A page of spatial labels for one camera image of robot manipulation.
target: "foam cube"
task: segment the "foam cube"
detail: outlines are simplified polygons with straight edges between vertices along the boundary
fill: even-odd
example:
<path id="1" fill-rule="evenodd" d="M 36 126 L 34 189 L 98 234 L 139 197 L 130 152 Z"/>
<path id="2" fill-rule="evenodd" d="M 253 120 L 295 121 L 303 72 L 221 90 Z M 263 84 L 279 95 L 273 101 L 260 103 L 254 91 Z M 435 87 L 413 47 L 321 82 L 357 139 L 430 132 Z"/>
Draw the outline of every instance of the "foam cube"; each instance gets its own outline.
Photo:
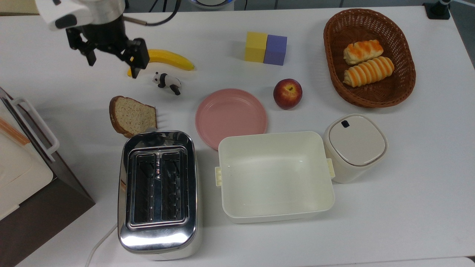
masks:
<path id="1" fill-rule="evenodd" d="M 248 31 L 244 60 L 263 63 L 266 55 L 266 45 L 266 33 Z"/>
<path id="2" fill-rule="evenodd" d="M 284 65 L 285 52 L 287 51 L 287 37 L 268 35 L 264 63 Z"/>

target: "slice of bread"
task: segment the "slice of bread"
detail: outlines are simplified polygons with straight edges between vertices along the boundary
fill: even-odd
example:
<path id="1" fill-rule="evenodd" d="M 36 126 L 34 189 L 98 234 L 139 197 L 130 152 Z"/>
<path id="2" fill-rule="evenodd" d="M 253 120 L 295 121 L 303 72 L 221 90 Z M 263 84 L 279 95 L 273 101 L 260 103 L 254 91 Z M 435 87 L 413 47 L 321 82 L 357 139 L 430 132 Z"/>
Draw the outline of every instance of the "slice of bread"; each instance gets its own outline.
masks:
<path id="1" fill-rule="evenodd" d="M 109 115 L 114 130 L 127 138 L 144 133 L 148 128 L 157 128 L 155 108 L 129 97 L 112 98 Z"/>

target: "wicker basket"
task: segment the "wicker basket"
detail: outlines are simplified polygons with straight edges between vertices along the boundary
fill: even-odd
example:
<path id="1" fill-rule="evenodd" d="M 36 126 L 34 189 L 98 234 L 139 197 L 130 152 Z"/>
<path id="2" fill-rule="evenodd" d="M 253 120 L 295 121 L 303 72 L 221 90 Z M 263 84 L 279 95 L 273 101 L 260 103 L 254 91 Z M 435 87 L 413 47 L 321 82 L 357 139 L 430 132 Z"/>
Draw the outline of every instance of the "wicker basket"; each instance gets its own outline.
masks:
<path id="1" fill-rule="evenodd" d="M 350 68 L 343 50 L 358 41 L 376 39 L 389 57 L 394 72 L 382 81 L 360 87 L 344 84 L 343 74 Z M 333 86 L 347 102 L 367 108 L 394 106 L 404 101 L 416 83 L 416 70 L 408 42 L 401 29 L 381 13 L 367 9 L 349 9 L 328 20 L 323 32 L 325 52 Z"/>

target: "bread roll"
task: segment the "bread roll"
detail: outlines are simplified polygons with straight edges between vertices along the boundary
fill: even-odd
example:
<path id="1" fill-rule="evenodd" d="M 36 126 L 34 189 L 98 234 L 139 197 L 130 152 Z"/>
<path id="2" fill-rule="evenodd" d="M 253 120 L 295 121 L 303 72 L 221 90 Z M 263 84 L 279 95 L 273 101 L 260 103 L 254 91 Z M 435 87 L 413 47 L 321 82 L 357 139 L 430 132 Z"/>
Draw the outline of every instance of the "bread roll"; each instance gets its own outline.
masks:
<path id="1" fill-rule="evenodd" d="M 155 107 L 121 95 L 111 99 L 109 116 L 114 130 L 127 138 L 157 128 Z"/>
<path id="2" fill-rule="evenodd" d="M 383 47 L 378 40 L 370 40 L 349 44 L 343 50 L 343 58 L 348 65 L 356 65 L 368 59 L 381 56 Z"/>
<path id="3" fill-rule="evenodd" d="M 387 57 L 377 57 L 345 70 L 343 82 L 351 87 L 363 86 L 391 76 L 394 64 Z"/>

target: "red apple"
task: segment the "red apple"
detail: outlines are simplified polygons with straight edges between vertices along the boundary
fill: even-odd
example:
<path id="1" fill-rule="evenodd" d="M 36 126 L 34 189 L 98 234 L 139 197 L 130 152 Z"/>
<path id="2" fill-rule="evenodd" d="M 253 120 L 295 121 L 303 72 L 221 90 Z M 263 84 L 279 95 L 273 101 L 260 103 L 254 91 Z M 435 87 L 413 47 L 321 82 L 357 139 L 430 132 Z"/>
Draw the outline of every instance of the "red apple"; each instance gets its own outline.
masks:
<path id="1" fill-rule="evenodd" d="M 294 79 L 284 79 L 274 88 L 274 100 L 283 109 L 295 107 L 302 99 L 302 87 Z"/>

